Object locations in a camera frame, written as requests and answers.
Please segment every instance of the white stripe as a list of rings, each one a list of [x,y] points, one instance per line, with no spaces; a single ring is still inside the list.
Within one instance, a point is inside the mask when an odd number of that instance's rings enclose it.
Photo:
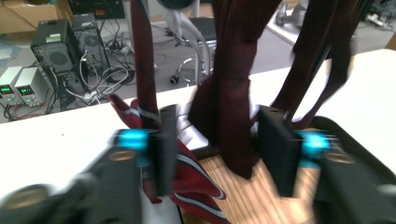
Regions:
[[[179,194],[176,194],[176,193],[175,193],[175,196],[176,196],[179,200],[181,200],[182,202],[185,202],[185,203],[192,203],[192,204],[194,204],[194,205],[196,205],[196,206],[199,206],[199,207],[205,209],[206,211],[210,212],[211,214],[213,214],[213,215],[215,215],[215,216],[217,216],[217,217],[221,217],[221,218],[227,219],[227,217],[224,216],[224,214],[223,214],[221,211],[216,210],[216,209],[213,209],[213,208],[207,206],[207,205],[204,204],[204,203],[200,203],[200,202],[195,201],[195,200],[193,200],[193,199],[189,199],[189,198],[183,197],[183,196],[181,196],[181,195],[179,195]]]
[[[139,111],[137,111],[135,108],[129,108],[129,109],[125,110],[124,113],[125,114],[133,114],[140,118]]]
[[[160,116],[158,114],[154,114],[151,112],[148,112],[142,108],[140,108],[140,106],[137,108],[137,110],[139,111],[139,114],[145,118],[149,118],[149,119],[154,119],[157,122],[160,122]]]
[[[195,168],[195,170],[201,173],[201,175],[203,175],[207,180],[209,180],[213,184],[213,186],[215,186],[218,189],[219,196],[218,197],[214,196],[215,198],[222,199],[224,197],[224,192],[222,191],[222,189],[220,189],[219,186],[215,182],[213,182],[212,178],[210,178],[210,176],[208,176],[207,173],[201,168],[201,166],[199,166],[195,161],[180,154],[177,154],[177,159],[192,165]]]

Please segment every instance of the cloth hanging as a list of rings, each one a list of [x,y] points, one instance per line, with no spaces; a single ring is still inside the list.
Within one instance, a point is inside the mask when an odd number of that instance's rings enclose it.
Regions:
[[[217,46],[213,75],[195,93],[189,121],[227,167],[250,179],[259,160],[250,139],[248,88],[257,40],[280,0],[214,0]]]
[[[299,98],[315,73],[315,63],[324,45],[330,47],[332,68],[327,84],[311,110],[293,128],[306,128],[320,107],[347,82],[351,58],[350,41],[359,17],[357,0],[310,0],[304,24],[293,47],[294,61],[272,107],[288,113],[299,104]]]
[[[112,94],[109,101],[120,119],[131,129],[157,129],[160,117],[157,107],[154,81],[152,33],[149,17],[140,0],[131,0],[131,15],[134,33],[134,56],[137,99],[130,105]],[[226,195],[205,172],[198,160],[180,141],[178,142],[177,169],[173,190],[169,198],[186,212],[210,223],[229,223],[212,197],[225,199]],[[160,203],[145,189],[152,203]]]

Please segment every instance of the wooden surface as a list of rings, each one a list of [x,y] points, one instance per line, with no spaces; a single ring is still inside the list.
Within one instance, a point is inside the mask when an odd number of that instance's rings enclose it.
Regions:
[[[393,49],[396,50],[396,34],[390,39],[388,44],[385,46],[386,49]]]
[[[225,216],[232,223],[314,223],[312,199],[319,171],[300,169],[294,198],[279,197],[272,178],[260,161],[250,180],[230,172],[220,157],[201,160],[207,173],[226,192],[226,200],[216,200]],[[206,223],[182,212],[186,224]]]

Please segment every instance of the striped cloth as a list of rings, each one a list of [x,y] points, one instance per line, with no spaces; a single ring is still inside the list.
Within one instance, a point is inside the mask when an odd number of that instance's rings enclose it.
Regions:
[[[137,99],[127,105],[119,96],[110,95],[109,101],[129,128],[158,129],[160,117],[154,81],[151,25],[141,0],[131,0],[131,16]],[[225,199],[225,193],[212,181],[189,149],[180,141],[178,145],[177,169],[170,199],[186,212],[210,223],[230,223],[212,198]],[[150,192],[145,192],[152,203],[161,202],[160,198],[152,198]]]

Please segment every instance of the desktop computer tower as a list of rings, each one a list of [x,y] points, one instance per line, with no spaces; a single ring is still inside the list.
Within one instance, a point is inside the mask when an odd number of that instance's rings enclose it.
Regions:
[[[88,66],[67,20],[41,21],[31,49],[54,87],[76,94],[89,91],[85,85]]]
[[[72,29],[90,74],[102,75],[110,64],[93,13],[74,15]]]

